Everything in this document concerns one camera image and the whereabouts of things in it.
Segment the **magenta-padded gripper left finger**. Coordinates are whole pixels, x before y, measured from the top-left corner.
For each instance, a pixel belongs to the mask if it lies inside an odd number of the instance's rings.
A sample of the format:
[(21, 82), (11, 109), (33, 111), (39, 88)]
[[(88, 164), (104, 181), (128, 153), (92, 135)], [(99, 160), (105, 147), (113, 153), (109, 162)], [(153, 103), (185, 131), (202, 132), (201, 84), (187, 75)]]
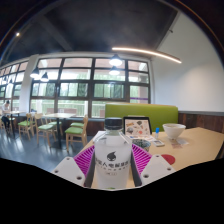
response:
[(82, 150), (75, 157), (65, 157), (52, 173), (76, 185), (96, 188), (94, 147)]

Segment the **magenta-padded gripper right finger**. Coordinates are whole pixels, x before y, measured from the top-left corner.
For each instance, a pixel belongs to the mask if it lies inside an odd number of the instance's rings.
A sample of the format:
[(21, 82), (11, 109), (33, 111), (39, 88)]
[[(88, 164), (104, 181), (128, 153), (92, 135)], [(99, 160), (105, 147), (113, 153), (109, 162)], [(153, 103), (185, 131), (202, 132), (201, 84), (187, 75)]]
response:
[(133, 144), (131, 156), (133, 182), (141, 187), (175, 172), (175, 169), (160, 155), (151, 155)]

